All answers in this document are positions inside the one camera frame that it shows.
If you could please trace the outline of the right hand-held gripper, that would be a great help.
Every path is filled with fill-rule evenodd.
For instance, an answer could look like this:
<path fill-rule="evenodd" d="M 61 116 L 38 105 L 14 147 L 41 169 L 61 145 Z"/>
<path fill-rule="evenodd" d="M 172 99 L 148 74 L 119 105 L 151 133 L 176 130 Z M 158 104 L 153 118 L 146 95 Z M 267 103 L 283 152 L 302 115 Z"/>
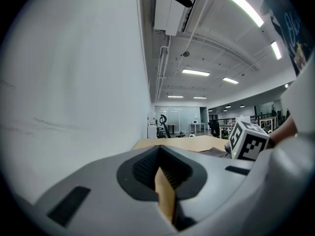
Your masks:
<path fill-rule="evenodd" d="M 255 161 L 267 148 L 269 140 L 269 134 L 257 124 L 238 120 L 224 148 L 232 159 Z"/>

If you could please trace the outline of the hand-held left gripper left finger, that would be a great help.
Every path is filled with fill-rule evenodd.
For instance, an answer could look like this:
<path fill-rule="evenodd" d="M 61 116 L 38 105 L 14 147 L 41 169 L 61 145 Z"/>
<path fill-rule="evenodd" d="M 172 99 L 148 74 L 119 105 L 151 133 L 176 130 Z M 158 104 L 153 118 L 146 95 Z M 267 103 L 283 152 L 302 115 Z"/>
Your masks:
<path fill-rule="evenodd" d="M 48 214 L 77 186 L 90 190 L 69 223 L 49 222 L 69 236 L 171 236 L 177 233 L 157 201 L 139 201 L 124 191 L 117 170 L 125 161 L 148 148 L 130 150 L 86 164 L 50 187 L 36 201 L 35 209 Z"/>

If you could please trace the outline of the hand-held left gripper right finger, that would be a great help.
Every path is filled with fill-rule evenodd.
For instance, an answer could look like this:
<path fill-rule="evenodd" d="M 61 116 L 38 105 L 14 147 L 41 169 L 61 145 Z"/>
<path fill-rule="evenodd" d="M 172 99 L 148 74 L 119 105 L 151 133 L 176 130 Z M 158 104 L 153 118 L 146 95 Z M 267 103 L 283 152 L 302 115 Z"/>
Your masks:
<path fill-rule="evenodd" d="M 163 154 L 160 168 L 160 209 L 183 231 L 220 208 L 239 188 L 253 163 L 233 160 L 223 152 L 181 150 L 181 161 Z"/>

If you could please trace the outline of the person's right forearm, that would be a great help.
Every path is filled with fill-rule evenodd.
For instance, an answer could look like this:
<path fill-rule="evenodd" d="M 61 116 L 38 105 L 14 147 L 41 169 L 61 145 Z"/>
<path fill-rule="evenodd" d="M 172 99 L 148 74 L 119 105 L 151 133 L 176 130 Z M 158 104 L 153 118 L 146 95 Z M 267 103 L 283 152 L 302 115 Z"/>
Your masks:
<path fill-rule="evenodd" d="M 297 128 L 292 115 L 290 115 L 279 128 L 269 135 L 268 147 L 273 148 L 282 140 L 295 136 L 296 133 Z"/>

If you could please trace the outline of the black swivel chair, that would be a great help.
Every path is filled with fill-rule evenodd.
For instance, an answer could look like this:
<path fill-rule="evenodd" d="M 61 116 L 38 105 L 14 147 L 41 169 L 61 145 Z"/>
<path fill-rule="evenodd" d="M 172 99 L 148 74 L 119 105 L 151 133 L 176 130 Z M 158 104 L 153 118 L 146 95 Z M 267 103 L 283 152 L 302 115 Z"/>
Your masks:
<path fill-rule="evenodd" d="M 208 125 L 211 129 L 211 134 L 213 137 L 220 138 L 220 125 L 217 120 L 210 120 Z"/>

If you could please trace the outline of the white table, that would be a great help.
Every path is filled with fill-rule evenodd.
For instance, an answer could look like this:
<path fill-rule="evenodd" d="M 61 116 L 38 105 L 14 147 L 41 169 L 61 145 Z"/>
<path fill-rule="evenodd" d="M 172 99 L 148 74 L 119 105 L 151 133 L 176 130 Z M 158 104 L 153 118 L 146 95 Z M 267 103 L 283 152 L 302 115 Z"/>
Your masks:
<path fill-rule="evenodd" d="M 190 123 L 191 131 L 194 133 L 205 132 L 206 124 L 205 123 Z"/>

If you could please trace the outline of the black mesh office chair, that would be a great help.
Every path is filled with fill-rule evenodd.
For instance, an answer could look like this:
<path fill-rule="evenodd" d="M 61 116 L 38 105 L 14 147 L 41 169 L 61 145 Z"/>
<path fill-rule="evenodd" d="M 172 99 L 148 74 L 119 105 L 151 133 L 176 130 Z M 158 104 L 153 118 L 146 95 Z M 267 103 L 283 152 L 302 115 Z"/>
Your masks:
<path fill-rule="evenodd" d="M 162 125 L 162 127 L 164 128 L 164 131 L 166 132 L 167 138 L 171 138 L 169 130 L 168 130 L 167 126 L 166 126 L 167 117 L 165 115 L 160 115 L 159 122 Z"/>

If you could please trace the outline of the person's black white printed shirt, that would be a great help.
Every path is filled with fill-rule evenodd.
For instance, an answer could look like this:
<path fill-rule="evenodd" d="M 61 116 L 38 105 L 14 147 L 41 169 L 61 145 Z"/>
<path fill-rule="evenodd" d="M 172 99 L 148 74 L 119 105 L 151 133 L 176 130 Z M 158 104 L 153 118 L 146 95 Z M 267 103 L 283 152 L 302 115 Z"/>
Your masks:
<path fill-rule="evenodd" d="M 263 0 L 261 12 L 270 17 L 296 74 L 282 100 L 297 131 L 315 133 L 315 41 L 311 31 L 290 0 Z"/>

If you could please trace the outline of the white cabinet with red labels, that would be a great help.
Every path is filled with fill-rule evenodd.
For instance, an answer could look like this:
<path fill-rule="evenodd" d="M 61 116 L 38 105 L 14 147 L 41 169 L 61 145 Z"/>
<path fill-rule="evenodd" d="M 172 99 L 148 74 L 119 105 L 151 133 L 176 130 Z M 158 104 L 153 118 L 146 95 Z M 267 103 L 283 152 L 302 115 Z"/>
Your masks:
<path fill-rule="evenodd" d="M 157 124 L 156 124 L 156 113 L 149 112 L 147 115 L 147 138 L 157 138 Z"/>

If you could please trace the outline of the frosted glass partition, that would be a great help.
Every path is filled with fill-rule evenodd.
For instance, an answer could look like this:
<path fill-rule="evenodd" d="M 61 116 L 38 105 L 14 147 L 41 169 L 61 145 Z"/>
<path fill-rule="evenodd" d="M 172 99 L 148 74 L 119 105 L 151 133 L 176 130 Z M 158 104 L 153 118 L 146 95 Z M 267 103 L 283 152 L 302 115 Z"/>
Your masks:
<path fill-rule="evenodd" d="M 177 124 L 175 134 L 184 132 L 191 132 L 190 123 L 203 123 L 200 116 L 199 107 L 187 106 L 155 106 L 154 111 L 159 120 L 160 115 L 167 117 L 167 124 Z"/>

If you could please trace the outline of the white ceiling pipes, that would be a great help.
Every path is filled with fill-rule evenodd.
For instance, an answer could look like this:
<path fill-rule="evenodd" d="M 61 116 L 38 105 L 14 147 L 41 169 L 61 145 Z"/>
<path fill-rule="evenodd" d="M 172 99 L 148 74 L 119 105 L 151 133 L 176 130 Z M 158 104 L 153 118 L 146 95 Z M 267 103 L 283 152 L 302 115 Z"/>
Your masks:
<path fill-rule="evenodd" d="M 168 50 L 169 50 L 169 46 L 170 46 L 170 39 L 171 36 L 167 37 L 167 44 L 166 45 L 162 45 L 160 47 L 160 52 L 159 52 L 159 60 L 158 60 L 158 69 L 157 69 L 157 81 L 156 81 L 156 90 L 155 90 L 155 102 L 158 101 L 158 94 L 159 94 L 159 89 L 160 89 L 160 83 L 161 80 L 164 78 L 162 71 L 164 68 L 164 64 L 165 64 L 165 58 L 168 55 Z"/>

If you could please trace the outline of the ceiling light panels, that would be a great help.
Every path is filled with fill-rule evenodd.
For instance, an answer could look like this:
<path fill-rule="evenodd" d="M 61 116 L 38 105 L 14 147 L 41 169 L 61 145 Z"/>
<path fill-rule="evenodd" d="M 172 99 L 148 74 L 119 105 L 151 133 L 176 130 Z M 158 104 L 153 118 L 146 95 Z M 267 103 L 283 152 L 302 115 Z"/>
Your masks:
<path fill-rule="evenodd" d="M 158 100 L 237 100 L 276 88 L 284 65 L 261 0 L 192 1 L 171 36 Z"/>

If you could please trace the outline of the white air conditioner unit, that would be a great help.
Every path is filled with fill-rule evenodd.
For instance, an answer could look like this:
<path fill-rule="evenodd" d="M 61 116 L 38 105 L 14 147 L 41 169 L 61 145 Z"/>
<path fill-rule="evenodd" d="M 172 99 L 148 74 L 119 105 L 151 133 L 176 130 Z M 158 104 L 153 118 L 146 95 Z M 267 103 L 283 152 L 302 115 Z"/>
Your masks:
<path fill-rule="evenodd" d="M 184 7 L 175 0 L 156 0 L 154 30 L 162 30 L 168 36 L 176 36 L 184 12 L 191 8 Z"/>

